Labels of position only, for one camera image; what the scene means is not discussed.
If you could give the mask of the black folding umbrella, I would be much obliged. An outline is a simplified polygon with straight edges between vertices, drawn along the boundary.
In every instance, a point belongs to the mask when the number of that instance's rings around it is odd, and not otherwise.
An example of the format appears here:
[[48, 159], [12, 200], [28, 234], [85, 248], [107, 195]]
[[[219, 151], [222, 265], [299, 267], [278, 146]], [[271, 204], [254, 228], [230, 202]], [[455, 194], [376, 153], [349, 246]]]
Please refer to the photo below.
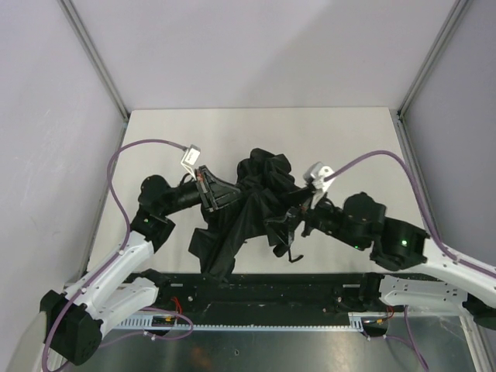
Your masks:
[[264, 222], [284, 216], [291, 207], [288, 194], [299, 189], [291, 163], [282, 153], [255, 148], [237, 164], [236, 174], [240, 196], [218, 211], [201, 207], [207, 227], [194, 230], [188, 247], [209, 280], [222, 281], [233, 272], [242, 245], [267, 235]]

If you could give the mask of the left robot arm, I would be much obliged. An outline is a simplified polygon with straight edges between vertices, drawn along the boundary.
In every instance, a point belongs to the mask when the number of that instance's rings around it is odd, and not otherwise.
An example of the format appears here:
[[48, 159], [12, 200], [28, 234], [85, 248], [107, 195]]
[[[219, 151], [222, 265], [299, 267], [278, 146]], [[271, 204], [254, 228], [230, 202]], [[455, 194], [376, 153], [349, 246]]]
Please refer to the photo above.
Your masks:
[[135, 217], [124, 218], [126, 231], [118, 245], [75, 284], [42, 297], [43, 370], [48, 369], [51, 351], [75, 366], [87, 362], [115, 326], [155, 302], [159, 288], [150, 279], [139, 277], [124, 290], [120, 285], [165, 244], [175, 227], [169, 215], [196, 205], [208, 212], [222, 211], [241, 196], [237, 186], [217, 178], [205, 166], [194, 170], [192, 181], [177, 187], [160, 175], [147, 177], [140, 186]]

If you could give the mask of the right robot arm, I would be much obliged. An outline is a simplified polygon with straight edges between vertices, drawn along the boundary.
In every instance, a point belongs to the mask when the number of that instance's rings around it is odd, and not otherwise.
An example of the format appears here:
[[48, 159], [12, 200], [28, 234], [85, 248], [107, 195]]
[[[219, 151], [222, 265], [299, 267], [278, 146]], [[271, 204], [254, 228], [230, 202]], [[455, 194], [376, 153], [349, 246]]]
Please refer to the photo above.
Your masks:
[[292, 206], [279, 217], [265, 219], [273, 245], [290, 248], [295, 230], [303, 225], [303, 236], [312, 231], [353, 247], [370, 251], [370, 260], [387, 271], [424, 274], [440, 281], [438, 289], [415, 294], [400, 285], [381, 280], [378, 291], [387, 305], [431, 305], [453, 303], [470, 314], [476, 324], [495, 328], [495, 268], [474, 257], [445, 246], [424, 229], [386, 215], [385, 205], [364, 192], [348, 197], [343, 207], [323, 198], [310, 206]]

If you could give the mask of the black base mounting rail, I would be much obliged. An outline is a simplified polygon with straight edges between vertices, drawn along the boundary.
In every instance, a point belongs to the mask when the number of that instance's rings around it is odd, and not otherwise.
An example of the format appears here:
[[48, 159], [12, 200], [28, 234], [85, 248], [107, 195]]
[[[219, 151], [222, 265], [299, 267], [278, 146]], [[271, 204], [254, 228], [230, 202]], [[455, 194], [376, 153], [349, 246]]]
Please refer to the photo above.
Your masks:
[[382, 274], [232, 274], [221, 282], [200, 274], [142, 275], [158, 285], [154, 308], [177, 309], [194, 324], [320, 326], [349, 312], [404, 311], [382, 302]]

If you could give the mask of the right aluminium frame post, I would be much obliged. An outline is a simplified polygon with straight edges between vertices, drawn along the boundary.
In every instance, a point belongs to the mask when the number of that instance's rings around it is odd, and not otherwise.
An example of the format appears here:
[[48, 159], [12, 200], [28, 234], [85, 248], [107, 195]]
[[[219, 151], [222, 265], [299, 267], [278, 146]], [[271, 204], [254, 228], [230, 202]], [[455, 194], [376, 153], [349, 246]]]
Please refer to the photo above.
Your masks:
[[410, 84], [404, 98], [397, 109], [397, 115], [403, 119], [411, 108], [414, 100], [427, 82], [436, 64], [448, 47], [461, 21], [473, 4], [471, 0], [456, 0], [451, 7], [448, 16], [437, 33], [428, 53], [426, 54], [414, 80]]

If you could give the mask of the aluminium frame post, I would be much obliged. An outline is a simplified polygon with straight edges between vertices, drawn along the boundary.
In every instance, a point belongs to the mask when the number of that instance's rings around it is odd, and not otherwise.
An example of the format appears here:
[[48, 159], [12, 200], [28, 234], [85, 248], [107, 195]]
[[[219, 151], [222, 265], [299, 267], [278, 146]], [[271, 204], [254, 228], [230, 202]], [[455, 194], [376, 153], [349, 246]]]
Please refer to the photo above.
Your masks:
[[69, 26], [72, 28], [74, 35], [80, 43], [107, 95], [112, 101], [112, 104], [119, 113], [119, 116], [123, 122], [128, 122], [130, 112], [127, 109], [126, 104], [123, 101], [104, 60], [101, 57], [101, 54], [98, 52], [94, 40], [88, 32], [88, 28], [84, 24], [79, 11], [74, 5], [74, 2], [71, 0], [57, 0], [57, 4], [64, 14]]
[[397, 115], [403, 119], [411, 108], [414, 100], [427, 82], [436, 64], [448, 47], [461, 21], [473, 4], [471, 0], [456, 0], [451, 7], [448, 16], [437, 33], [428, 53], [426, 54], [414, 80], [410, 84], [404, 98], [397, 109]]

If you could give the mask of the left aluminium frame post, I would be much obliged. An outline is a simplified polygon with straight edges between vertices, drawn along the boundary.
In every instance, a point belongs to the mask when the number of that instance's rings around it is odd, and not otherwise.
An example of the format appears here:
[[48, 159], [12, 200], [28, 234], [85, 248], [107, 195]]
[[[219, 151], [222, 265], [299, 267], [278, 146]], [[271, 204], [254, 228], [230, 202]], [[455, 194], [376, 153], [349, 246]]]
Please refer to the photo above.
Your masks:
[[104, 60], [101, 57], [101, 54], [98, 52], [94, 40], [88, 32], [88, 28], [84, 24], [79, 11], [74, 5], [74, 2], [71, 0], [57, 0], [57, 4], [64, 14], [69, 26], [72, 28], [74, 35], [80, 43], [107, 95], [112, 101], [112, 104], [119, 113], [119, 116], [123, 122], [128, 122], [130, 112], [127, 109], [126, 104], [123, 101]]

